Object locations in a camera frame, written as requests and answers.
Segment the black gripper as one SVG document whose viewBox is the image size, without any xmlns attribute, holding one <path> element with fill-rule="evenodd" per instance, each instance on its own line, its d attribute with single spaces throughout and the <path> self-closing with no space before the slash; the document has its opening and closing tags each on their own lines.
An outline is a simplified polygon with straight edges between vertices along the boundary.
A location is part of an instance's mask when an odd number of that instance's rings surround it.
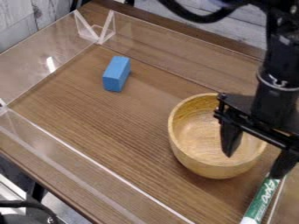
<svg viewBox="0 0 299 224">
<path fill-rule="evenodd" d="M 221 125 L 221 147 L 233 157 L 243 137 L 249 133 L 283 150 L 274 162 L 270 177 L 282 179 L 299 162 L 299 108 L 291 110 L 279 125 L 266 123 L 251 115 L 254 97 L 242 94 L 218 94 L 219 106 L 214 117 Z"/>
</svg>

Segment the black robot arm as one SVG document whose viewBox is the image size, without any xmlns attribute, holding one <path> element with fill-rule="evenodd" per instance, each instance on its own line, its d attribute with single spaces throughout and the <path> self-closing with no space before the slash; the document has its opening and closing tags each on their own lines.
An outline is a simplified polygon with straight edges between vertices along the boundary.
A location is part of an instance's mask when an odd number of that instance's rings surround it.
<svg viewBox="0 0 299 224">
<path fill-rule="evenodd" d="M 234 155 L 249 133 L 282 150 L 270 177 L 299 164 L 299 0 L 218 0 L 227 10 L 251 4 L 266 13 L 266 57 L 253 95 L 219 94 L 214 116 L 223 153 Z"/>
</svg>

